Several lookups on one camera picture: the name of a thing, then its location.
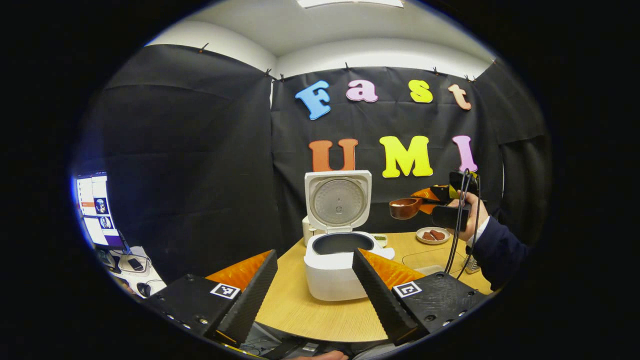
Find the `plate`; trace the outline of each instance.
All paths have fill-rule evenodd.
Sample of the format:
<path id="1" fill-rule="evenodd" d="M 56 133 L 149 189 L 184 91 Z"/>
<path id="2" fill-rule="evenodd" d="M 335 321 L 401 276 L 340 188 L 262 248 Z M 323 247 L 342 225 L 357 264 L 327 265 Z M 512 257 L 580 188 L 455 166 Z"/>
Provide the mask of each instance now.
<path id="1" fill-rule="evenodd" d="M 436 241 L 432 241 L 432 240 L 425 240 L 422 238 L 422 235 L 425 232 L 430 232 L 431 230 L 435 230 L 438 231 L 440 233 L 444 234 L 444 240 L 436 240 Z M 438 245 L 438 244 L 443 244 L 447 241 L 449 241 L 449 239 L 451 239 L 451 233 L 449 233 L 449 231 L 447 231 L 447 229 L 444 229 L 442 227 L 435 227 L 435 226 L 431 226 L 431 227 L 423 227 L 422 229 L 418 230 L 415 232 L 415 237 L 416 239 L 418 239 L 418 241 L 421 241 L 425 244 L 432 244 L 432 245 Z"/>

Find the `white shirt cuff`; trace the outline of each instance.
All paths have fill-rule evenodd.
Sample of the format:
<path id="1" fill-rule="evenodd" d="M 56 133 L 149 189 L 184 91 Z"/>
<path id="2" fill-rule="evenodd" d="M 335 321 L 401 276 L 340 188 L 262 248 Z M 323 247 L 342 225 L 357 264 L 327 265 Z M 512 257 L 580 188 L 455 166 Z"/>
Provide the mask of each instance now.
<path id="1" fill-rule="evenodd" d="M 476 242 L 480 239 L 480 236 L 482 236 L 482 233 L 484 232 L 484 230 L 486 229 L 487 224 L 489 224 L 489 218 L 491 216 L 486 217 L 486 219 L 484 220 L 484 222 L 478 226 L 478 231 L 476 231 Z M 471 236 L 469 238 L 469 240 L 467 240 L 467 246 L 471 247 L 474 244 L 474 237 Z"/>

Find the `desk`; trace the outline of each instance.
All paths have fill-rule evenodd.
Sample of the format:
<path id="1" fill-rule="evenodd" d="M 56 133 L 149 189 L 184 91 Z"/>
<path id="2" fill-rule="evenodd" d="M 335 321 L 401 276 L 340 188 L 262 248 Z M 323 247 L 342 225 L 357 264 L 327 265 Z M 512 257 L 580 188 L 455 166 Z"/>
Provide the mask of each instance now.
<path id="1" fill-rule="evenodd" d="M 387 234 L 388 244 L 396 250 L 394 261 L 410 268 L 447 263 L 451 241 L 428 245 L 419 242 L 415 233 Z M 382 324 L 368 298 L 345 301 L 317 300 L 309 293 L 305 272 L 304 239 L 278 259 L 278 272 L 264 298 L 255 321 L 297 336 L 325 341 L 386 340 Z M 458 276 L 466 259 L 465 242 L 458 241 L 451 275 Z M 460 281 L 489 294 L 490 283 L 481 272 L 460 277 Z"/>
<path id="2" fill-rule="evenodd" d="M 110 251 L 112 256 L 118 256 L 118 257 L 122 257 L 121 254 L 114 252 L 114 251 Z M 134 246 L 131 248 L 131 254 L 132 255 L 138 255 L 138 256 L 143 256 L 145 258 L 148 258 L 147 253 L 145 252 L 145 249 L 143 249 L 140 246 Z M 158 275 L 158 273 L 156 272 L 155 268 L 153 267 L 153 263 L 150 266 L 149 272 L 147 274 L 145 274 L 144 276 L 139 276 L 138 274 L 134 274 L 134 273 L 130 273 L 130 272 L 122 272 L 121 274 L 116 274 L 114 272 L 109 272 L 109 274 L 115 276 L 115 277 L 119 277 L 123 280 L 126 280 L 129 283 L 129 287 L 133 290 L 133 292 L 135 292 L 138 296 L 142 297 L 143 299 L 145 298 L 144 295 L 142 295 L 140 293 L 140 291 L 138 291 L 138 287 L 136 286 L 136 284 L 138 284 L 139 282 L 149 282 L 148 285 L 151 287 L 151 295 L 159 292 L 160 290 L 164 289 L 166 287 L 166 284 L 164 283 L 164 281 L 162 281 L 162 278 L 160 278 L 160 275 Z"/>

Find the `monitor screen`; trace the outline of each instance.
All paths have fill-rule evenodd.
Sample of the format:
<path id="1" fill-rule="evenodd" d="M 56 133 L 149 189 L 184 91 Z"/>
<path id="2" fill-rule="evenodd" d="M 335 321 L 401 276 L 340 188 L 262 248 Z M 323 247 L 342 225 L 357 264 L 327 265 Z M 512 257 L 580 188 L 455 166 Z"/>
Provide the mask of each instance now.
<path id="1" fill-rule="evenodd" d="M 122 238 L 113 223 L 107 196 L 107 174 L 97 172 L 78 176 L 77 201 L 83 223 L 91 241 L 99 247 L 124 248 Z"/>

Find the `yellow letter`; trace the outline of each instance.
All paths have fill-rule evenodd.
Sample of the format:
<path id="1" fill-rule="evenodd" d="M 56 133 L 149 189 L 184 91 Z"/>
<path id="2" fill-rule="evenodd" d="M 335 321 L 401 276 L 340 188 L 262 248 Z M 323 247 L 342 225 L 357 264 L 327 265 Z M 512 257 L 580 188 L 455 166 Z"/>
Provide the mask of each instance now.
<path id="1" fill-rule="evenodd" d="M 409 89 L 411 89 L 411 98 L 415 102 L 431 102 L 433 101 L 433 94 L 427 90 L 429 84 L 424 80 L 411 80 L 409 81 Z"/>
<path id="2" fill-rule="evenodd" d="M 415 176 L 433 175 L 433 169 L 429 166 L 429 155 L 427 154 L 429 138 L 426 136 L 414 136 L 411 139 L 409 150 L 406 150 L 395 136 L 384 136 L 380 138 L 380 143 L 385 146 L 385 156 L 387 157 L 387 168 L 382 172 L 383 177 L 400 176 L 400 171 L 396 168 L 396 162 L 400 165 L 404 176 L 409 176 L 414 162 L 413 174 Z"/>

